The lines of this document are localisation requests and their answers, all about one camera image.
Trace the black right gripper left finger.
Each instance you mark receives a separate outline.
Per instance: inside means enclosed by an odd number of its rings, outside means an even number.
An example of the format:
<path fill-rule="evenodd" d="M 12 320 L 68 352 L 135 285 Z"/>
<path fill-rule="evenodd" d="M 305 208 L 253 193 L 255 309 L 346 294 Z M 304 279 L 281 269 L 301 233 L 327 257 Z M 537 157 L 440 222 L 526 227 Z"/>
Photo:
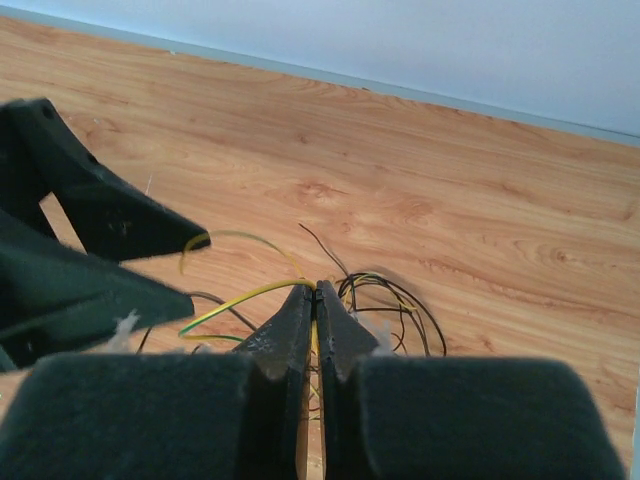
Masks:
<path fill-rule="evenodd" d="M 302 479 L 315 296 L 228 353 L 57 354 L 1 425 L 5 479 Z"/>

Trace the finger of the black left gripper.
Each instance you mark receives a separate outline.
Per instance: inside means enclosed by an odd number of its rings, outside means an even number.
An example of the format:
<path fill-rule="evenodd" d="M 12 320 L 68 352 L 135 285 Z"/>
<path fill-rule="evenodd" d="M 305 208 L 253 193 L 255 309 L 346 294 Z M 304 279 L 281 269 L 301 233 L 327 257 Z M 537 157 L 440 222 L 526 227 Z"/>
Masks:
<path fill-rule="evenodd" d="M 41 208 L 54 195 L 85 251 L 111 261 L 210 245 L 206 229 L 152 200 L 102 165 L 46 98 L 1 106 L 1 209 L 56 235 Z"/>
<path fill-rule="evenodd" d="M 144 328 L 193 312 L 187 294 L 66 247 L 2 214 L 2 370 L 95 346 L 128 316 Z"/>

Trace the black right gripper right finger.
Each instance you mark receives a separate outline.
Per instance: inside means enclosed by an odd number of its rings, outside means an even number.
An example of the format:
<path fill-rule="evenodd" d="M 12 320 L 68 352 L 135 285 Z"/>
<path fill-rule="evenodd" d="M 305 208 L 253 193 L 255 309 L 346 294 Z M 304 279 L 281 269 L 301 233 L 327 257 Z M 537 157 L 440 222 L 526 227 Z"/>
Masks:
<path fill-rule="evenodd" d="M 399 356 L 316 290 L 328 479 L 622 479 L 589 389 L 544 358 Z"/>

